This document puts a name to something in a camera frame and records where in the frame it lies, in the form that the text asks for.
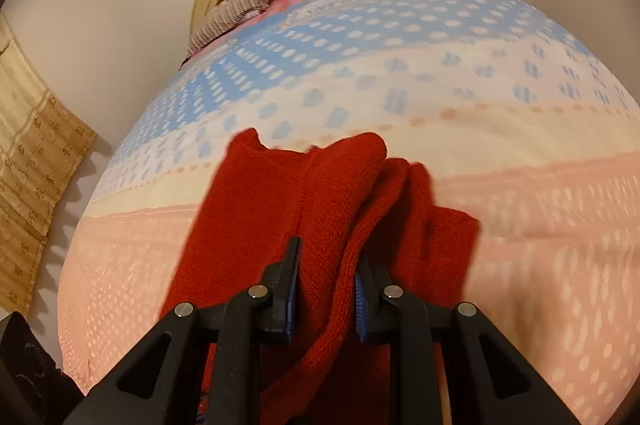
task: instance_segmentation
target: beige curtain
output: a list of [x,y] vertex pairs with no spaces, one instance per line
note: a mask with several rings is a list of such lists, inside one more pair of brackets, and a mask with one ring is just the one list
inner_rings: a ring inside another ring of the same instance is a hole
[[95,138],[47,89],[0,12],[0,307],[27,315],[53,210]]

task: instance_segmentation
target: orange dot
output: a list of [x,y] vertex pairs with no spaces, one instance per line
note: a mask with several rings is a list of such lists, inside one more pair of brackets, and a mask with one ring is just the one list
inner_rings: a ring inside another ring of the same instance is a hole
[[454,108],[447,108],[440,112],[440,117],[445,120],[450,120],[451,118],[455,118],[458,112]]
[[423,126],[425,122],[426,120],[424,118],[422,118],[421,116],[416,116],[415,118],[409,120],[409,125],[412,128],[419,128],[420,126]]

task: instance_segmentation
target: mattress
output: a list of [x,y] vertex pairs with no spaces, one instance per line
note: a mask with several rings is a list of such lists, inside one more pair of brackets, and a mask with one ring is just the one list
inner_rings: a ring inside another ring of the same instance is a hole
[[465,298],[582,423],[604,423],[640,371],[639,120],[602,62],[520,0],[261,17],[174,77],[100,179],[60,281],[64,369],[88,391],[156,322],[234,133],[302,151],[374,131],[426,165],[438,205],[481,222]]

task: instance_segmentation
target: folded red cloth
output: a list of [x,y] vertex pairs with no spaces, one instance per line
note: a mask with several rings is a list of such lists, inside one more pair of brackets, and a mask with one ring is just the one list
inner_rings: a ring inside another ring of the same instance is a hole
[[459,301],[478,222],[435,207],[421,164],[386,159],[365,133],[307,153],[267,149],[238,134],[194,222],[162,314],[190,301],[220,304],[303,248],[294,338],[263,347],[261,423],[386,423],[388,348],[357,344],[353,282],[364,251],[424,300]]

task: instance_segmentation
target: blue polka dot fabric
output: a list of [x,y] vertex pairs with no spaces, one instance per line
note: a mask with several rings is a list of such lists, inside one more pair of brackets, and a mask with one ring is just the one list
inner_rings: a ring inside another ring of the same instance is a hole
[[520,0],[305,0],[192,59],[116,151],[94,198],[266,145],[487,102],[638,106],[576,38]]

